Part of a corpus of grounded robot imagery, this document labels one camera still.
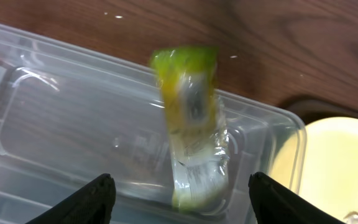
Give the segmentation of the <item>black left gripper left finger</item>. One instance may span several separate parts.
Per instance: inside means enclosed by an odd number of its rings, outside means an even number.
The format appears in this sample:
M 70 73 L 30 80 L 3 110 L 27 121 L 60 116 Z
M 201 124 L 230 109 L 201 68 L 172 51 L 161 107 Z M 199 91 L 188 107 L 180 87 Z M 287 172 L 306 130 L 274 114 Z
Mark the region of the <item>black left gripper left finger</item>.
M 101 174 L 27 224 L 109 224 L 115 201 L 114 179 Z

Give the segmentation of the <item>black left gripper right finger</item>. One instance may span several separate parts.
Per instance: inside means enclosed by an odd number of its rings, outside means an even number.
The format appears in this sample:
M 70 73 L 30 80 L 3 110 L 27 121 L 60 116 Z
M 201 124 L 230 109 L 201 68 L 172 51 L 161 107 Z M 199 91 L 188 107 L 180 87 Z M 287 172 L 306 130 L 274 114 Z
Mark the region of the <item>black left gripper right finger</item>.
M 258 224 L 344 224 L 263 172 L 252 174 L 248 187 Z

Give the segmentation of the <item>green clear plastic wrapper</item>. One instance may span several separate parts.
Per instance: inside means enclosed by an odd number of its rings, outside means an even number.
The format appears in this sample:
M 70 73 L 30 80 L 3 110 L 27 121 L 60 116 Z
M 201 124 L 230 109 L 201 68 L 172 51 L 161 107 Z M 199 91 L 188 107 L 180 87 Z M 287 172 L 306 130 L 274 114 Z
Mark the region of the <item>green clear plastic wrapper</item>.
M 156 50 L 150 66 L 163 100 L 179 211 L 217 206 L 229 185 L 224 104 L 216 94 L 218 51 L 185 46 Z

